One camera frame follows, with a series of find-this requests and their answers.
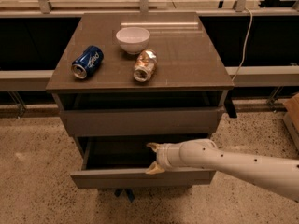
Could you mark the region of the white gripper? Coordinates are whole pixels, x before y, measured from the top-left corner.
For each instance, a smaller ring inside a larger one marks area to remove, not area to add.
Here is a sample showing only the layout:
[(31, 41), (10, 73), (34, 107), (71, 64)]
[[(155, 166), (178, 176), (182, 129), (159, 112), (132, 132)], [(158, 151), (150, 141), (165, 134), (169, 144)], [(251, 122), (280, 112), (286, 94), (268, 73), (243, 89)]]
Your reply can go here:
[(157, 153), (157, 161), (154, 161), (146, 171), (147, 175), (163, 173), (164, 170), (175, 172), (182, 166), (179, 155), (181, 144), (158, 144), (155, 142), (147, 143), (153, 152)]

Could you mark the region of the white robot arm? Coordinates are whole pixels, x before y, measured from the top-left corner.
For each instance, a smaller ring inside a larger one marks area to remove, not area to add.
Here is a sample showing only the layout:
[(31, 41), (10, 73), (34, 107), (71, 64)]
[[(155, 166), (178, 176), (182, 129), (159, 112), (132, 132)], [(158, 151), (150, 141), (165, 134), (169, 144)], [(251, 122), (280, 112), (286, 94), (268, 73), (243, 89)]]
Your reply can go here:
[(156, 153), (146, 173), (155, 175), (182, 168), (211, 169), (299, 202), (299, 160), (219, 150), (210, 139), (181, 143), (147, 143)]

